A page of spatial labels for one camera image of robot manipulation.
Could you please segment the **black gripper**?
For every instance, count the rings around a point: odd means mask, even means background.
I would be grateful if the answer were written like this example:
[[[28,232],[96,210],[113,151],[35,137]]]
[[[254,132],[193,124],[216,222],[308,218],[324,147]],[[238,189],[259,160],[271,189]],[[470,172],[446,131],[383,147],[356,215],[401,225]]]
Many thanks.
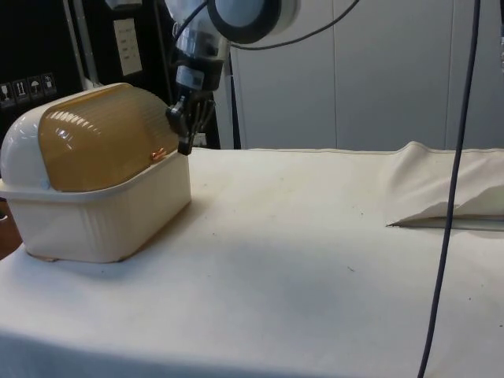
[[[223,61],[188,58],[177,61],[174,67],[180,97],[167,108],[165,115],[170,129],[178,135],[177,151],[188,156],[192,152],[195,134],[205,131],[213,115],[215,101],[210,91],[219,87]],[[194,100],[187,93],[195,91],[204,93]]]

